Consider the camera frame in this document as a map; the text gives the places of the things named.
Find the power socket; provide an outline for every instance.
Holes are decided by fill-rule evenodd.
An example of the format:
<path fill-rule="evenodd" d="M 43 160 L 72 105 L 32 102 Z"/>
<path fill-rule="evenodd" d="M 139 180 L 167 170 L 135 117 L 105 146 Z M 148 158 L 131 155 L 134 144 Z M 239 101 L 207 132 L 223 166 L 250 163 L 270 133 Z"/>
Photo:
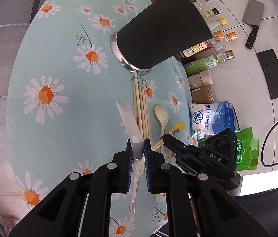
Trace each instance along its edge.
<path fill-rule="evenodd" d="M 278 72 L 271 73 L 265 76 L 268 91 L 271 96 L 271 99 L 277 99 L 278 98 Z"/>
<path fill-rule="evenodd" d="M 278 59 L 273 49 L 256 54 L 264 75 L 278 72 Z"/>

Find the plastic spoon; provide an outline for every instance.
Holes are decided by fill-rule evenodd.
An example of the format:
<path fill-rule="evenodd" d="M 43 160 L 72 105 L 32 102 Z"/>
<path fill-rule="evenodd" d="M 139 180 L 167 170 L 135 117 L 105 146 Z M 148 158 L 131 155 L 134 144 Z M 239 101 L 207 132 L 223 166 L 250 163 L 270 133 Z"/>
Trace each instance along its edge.
<path fill-rule="evenodd" d="M 160 122 L 161 124 L 161 136 L 160 138 L 162 138 L 162 136 L 165 133 L 165 126 L 168 123 L 168 112 L 165 108 L 163 108 L 160 105 L 155 105 L 154 106 L 154 113 L 155 116 L 157 117 L 157 120 Z M 161 146 L 161 153 L 164 155 L 164 146 Z"/>

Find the black knife handle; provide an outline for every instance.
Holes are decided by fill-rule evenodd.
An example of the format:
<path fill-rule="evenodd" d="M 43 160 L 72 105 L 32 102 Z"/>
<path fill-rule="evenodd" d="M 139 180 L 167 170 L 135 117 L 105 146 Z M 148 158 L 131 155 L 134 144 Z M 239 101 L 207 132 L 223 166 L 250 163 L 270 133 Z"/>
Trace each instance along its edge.
<path fill-rule="evenodd" d="M 257 36 L 257 32 L 258 32 L 258 28 L 259 26 L 257 25 L 251 25 L 253 27 L 252 32 L 250 33 L 250 35 L 247 38 L 247 42 L 245 44 L 245 46 L 249 49 L 252 49 L 253 44 L 255 42 L 256 36 Z"/>

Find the floral tablecloth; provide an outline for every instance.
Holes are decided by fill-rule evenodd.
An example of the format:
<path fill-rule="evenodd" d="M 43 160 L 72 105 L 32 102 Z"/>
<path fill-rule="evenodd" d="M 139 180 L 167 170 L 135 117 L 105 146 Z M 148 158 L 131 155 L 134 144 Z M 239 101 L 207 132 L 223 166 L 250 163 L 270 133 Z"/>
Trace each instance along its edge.
<path fill-rule="evenodd" d="M 29 209 L 71 172 L 94 172 L 126 148 L 115 101 L 133 107 L 133 75 L 113 57 L 109 39 L 149 5 L 150 0 L 47 0 L 31 23 L 6 108 L 10 159 Z M 189 143 L 191 95 L 182 65 L 170 58 L 143 79 L 154 143 L 160 138 L 156 104 L 169 113 L 167 130 L 185 123 L 177 138 Z M 129 194 L 112 195 L 110 236 L 150 236 L 167 221 L 165 196 L 155 201 L 144 173 L 134 221 L 129 201 Z"/>

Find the metal base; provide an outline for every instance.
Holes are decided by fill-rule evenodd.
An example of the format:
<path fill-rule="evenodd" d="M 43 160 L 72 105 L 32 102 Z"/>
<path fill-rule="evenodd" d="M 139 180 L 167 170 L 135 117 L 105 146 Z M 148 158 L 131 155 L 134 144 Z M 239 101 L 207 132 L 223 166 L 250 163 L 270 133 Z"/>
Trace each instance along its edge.
<path fill-rule="evenodd" d="M 126 58 L 122 55 L 117 45 L 117 33 L 118 31 L 114 32 L 111 35 L 109 40 L 109 45 L 110 45 L 111 52 L 113 53 L 114 57 L 119 62 L 119 64 L 122 65 L 125 69 L 127 69 L 131 73 L 135 73 L 134 70 L 136 70 L 138 75 L 144 76 L 148 74 L 151 71 L 151 69 L 137 68 L 134 65 L 132 65 L 129 61 L 127 61 Z"/>

